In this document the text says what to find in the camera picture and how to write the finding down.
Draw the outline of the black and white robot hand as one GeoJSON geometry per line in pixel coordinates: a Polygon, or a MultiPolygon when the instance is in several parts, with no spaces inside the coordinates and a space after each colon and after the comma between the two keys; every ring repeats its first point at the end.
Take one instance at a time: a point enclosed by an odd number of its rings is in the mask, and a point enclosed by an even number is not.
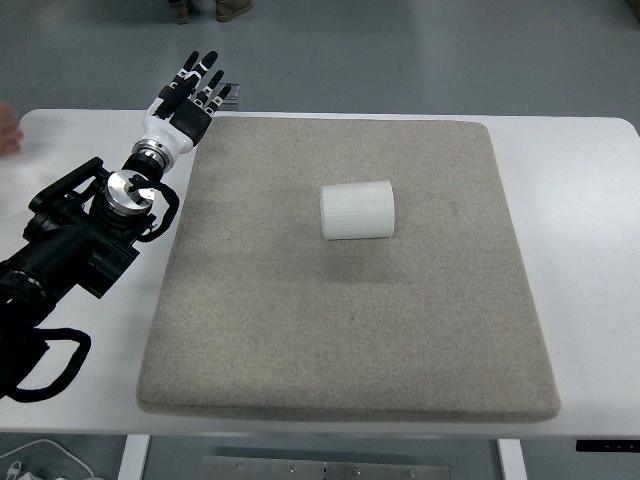
{"type": "Polygon", "coordinates": [[[215,51],[189,55],[147,109],[139,145],[156,147],[173,161],[202,140],[231,90],[221,84],[224,72],[212,70],[217,59],[215,51]]]}

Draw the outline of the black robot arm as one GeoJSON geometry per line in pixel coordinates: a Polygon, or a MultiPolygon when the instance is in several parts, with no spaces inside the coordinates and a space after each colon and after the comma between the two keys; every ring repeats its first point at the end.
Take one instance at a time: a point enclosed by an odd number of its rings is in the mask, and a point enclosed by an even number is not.
{"type": "Polygon", "coordinates": [[[74,380],[90,336],[40,325],[76,286],[102,297],[138,256],[135,242],[151,242],[168,230],[180,205],[161,181],[170,167],[161,144],[140,140],[120,170],[109,172],[94,157],[31,200],[27,243],[1,264],[2,396],[39,402],[74,380]],[[53,341],[76,343],[67,366],[46,387],[20,388],[53,341]]]}

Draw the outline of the blurred human hand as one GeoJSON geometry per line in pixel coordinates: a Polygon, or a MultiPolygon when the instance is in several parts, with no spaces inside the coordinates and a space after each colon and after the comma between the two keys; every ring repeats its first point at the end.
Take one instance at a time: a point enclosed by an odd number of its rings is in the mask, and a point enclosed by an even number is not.
{"type": "Polygon", "coordinates": [[[0,156],[4,158],[19,153],[23,137],[20,119],[16,116],[13,105],[2,100],[0,103],[0,156]]]}

